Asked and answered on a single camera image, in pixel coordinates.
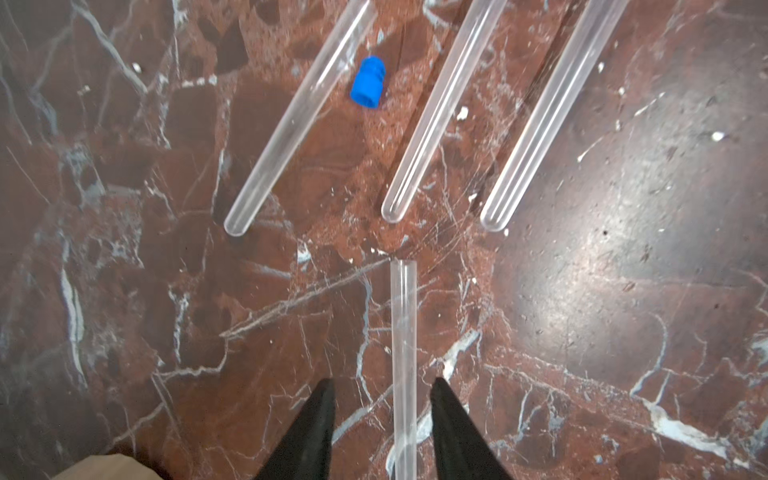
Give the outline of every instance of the red marble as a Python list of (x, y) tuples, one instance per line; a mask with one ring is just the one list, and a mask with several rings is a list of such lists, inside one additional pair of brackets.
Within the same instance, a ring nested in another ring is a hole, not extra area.
[(768, 475), (765, 3), (633, 0), (508, 229), (486, 233), (584, 3), (509, 3), (468, 118), (389, 225), (468, 2), (377, 2), (359, 56), (387, 65), (381, 108), (346, 76), (228, 237), (344, 3), (3, 0), (0, 478), (99, 452), (249, 478), (327, 376), (332, 477), (385, 478), (392, 257), (419, 264), (422, 478), (436, 376), (518, 479)]

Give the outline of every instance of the blue cap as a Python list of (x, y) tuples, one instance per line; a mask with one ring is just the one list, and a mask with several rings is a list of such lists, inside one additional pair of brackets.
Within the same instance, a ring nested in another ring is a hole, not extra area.
[(384, 75), (386, 68), (384, 62), (377, 57), (368, 57), (360, 64), (360, 70), (352, 84), (350, 97), (355, 103), (365, 108), (376, 108), (384, 89)]

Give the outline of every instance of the clear glass test tube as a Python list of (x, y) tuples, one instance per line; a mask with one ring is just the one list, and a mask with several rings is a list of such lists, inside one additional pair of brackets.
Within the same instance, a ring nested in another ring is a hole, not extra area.
[(389, 264), (395, 478), (416, 479), (416, 262)]
[(354, 62), (376, 15), (372, 0), (349, 0), (224, 220), (229, 235), (246, 233), (336, 82)]
[(406, 215), (506, 3), (474, 0), (470, 5), (384, 198), (384, 220), (397, 223)]
[(503, 230), (571, 110), (629, 0), (590, 0), (480, 214)]

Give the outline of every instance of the dark marble patch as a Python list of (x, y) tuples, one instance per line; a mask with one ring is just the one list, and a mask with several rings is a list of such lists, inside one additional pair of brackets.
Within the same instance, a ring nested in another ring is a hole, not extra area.
[(420, 15), (396, 29), (371, 53), (382, 59), (387, 75), (393, 75), (401, 68), (425, 57), (431, 33), (429, 21)]
[(657, 480), (661, 450), (655, 445), (623, 454), (616, 467), (621, 480)]
[(81, 90), (83, 85), (75, 70), (74, 53), (70, 36), (59, 46), (52, 59), (48, 76), (40, 88), (45, 100), (56, 110), (58, 130), (67, 137), (83, 130), (84, 112), (81, 97), (90, 93)]
[(661, 460), (666, 463), (685, 463), (686, 449), (682, 443), (660, 436)]
[(0, 150), (0, 221), (5, 225), (0, 229), (0, 285), (3, 285), (22, 258), (49, 202), (58, 199), (59, 182), (57, 159), (45, 149), (27, 150), (3, 136), (0, 144), (4, 145)]
[(153, 147), (135, 143), (91, 143), (91, 149), (103, 184), (135, 190), (144, 188), (144, 180), (149, 177), (157, 155)]
[(96, 170), (91, 165), (83, 168), (80, 174), (80, 186), (83, 190), (87, 190), (91, 185), (95, 185), (96, 180), (98, 180)]
[(200, 200), (196, 198), (200, 196), (197, 189), (203, 186), (205, 179), (214, 177), (214, 166), (215, 158), (210, 156), (210, 151), (181, 148), (159, 156), (158, 176), (175, 213), (196, 210), (192, 205), (197, 203), (196, 200)]
[(179, 357), (181, 364), (190, 368), (216, 368), (226, 354), (226, 342), (218, 335), (182, 337)]
[(61, 0), (8, 2), (8, 13), (21, 30), (29, 48), (36, 48), (62, 30), (71, 12), (71, 4)]
[(213, 85), (180, 88), (170, 99), (165, 136), (173, 148), (188, 148), (208, 155), (214, 148), (216, 89)]
[(13, 97), (9, 96), (5, 89), (0, 91), (0, 118), (4, 121), (11, 121), (10, 107), (13, 104)]
[(768, 5), (760, 0), (728, 0), (721, 8), (726, 15), (745, 15), (753, 20), (768, 19)]
[(91, 264), (96, 264), (98, 262), (99, 256), (101, 255), (101, 241), (95, 238), (91, 238), (91, 241), (88, 242), (88, 262)]
[(280, 23), (279, 0), (250, 0), (250, 7), (256, 9), (256, 14), (267, 25), (274, 26)]
[(69, 165), (63, 165), (61, 167), (61, 190), (64, 199), (69, 202), (69, 204), (75, 207), (80, 206), (80, 202), (82, 202), (83, 198), (80, 195), (80, 189), (74, 180), (74, 174)]
[(322, 46), (323, 43), (320, 38), (316, 35), (311, 35), (307, 38), (296, 40), (288, 47), (288, 50), (294, 58), (298, 58), (299, 60), (313, 60)]
[(201, 56), (184, 52), (180, 55), (179, 64), (185, 78), (199, 78), (203, 76), (205, 60)]
[[(37, 395), (34, 395), (34, 390), (24, 392), (26, 401), (34, 407), (28, 411), (27, 415), (31, 415), (25, 418), (22, 425), (34, 425), (33, 429), (38, 430), (50, 422), (47, 430), (58, 439), (58, 451), (61, 452), (49, 456), (52, 460), (49, 461), (54, 465), (66, 465), (70, 458), (84, 458), (108, 441), (108, 431), (96, 415), (94, 403), (80, 398), (78, 387), (69, 382), (68, 369), (74, 371), (71, 360), (59, 358), (57, 362), (46, 362), (36, 376), (38, 388), (45, 387), (47, 394), (41, 395), (38, 390), (39, 398), (35, 398)], [(39, 447), (34, 447), (29, 445), (31, 439), (24, 437), (17, 437), (17, 445), (23, 445), (25, 449), (57, 451), (53, 442), (42, 442)]]
[(110, 350), (107, 355), (107, 371), (114, 378), (120, 377), (120, 359), (114, 350)]
[(203, 268), (210, 218), (189, 214), (166, 228), (166, 212), (161, 199), (149, 198), (144, 203), (144, 230), (138, 254), (146, 269), (163, 280), (180, 273), (197, 274)]
[(18, 313), (4, 319), (5, 328), (14, 328), (17, 338), (26, 341), (24, 345), (8, 346), (3, 352), (2, 362), (23, 365), (47, 359), (57, 354), (57, 347), (68, 335), (67, 312), (61, 293), (61, 271), (42, 258), (35, 258), (28, 272), (35, 279), (34, 288), (18, 292), (15, 298)]
[(243, 33), (240, 31), (239, 19), (235, 18), (222, 35), (221, 41), (216, 47), (216, 56), (214, 71), (218, 75), (237, 70), (248, 63), (248, 51), (243, 41)]
[(125, 77), (113, 74), (104, 99), (106, 105), (99, 112), (99, 126), (105, 130), (123, 130), (131, 126), (141, 103), (141, 97), (135, 86)]
[(200, 33), (203, 34), (203, 38), (214, 45), (219, 43), (221, 34), (219, 33), (218, 28), (216, 28), (216, 25), (214, 25), (208, 17), (200, 17), (197, 20), (197, 27), (200, 29)]
[(144, 275), (137, 278), (136, 283), (138, 295), (144, 304), (141, 338), (157, 352), (163, 362), (173, 365), (176, 305), (168, 295), (167, 286), (158, 279)]
[(9, 64), (4, 63), (2, 65), (2, 77), (11, 91), (12, 97), (7, 102), (9, 104), (13, 102), (14, 112), (22, 127), (32, 139), (40, 138), (40, 122), (35, 107), (29, 101), (28, 89), (19, 81)]
[(579, 410), (574, 417), (574, 423), (587, 427), (603, 427), (609, 423), (609, 419), (602, 412)]

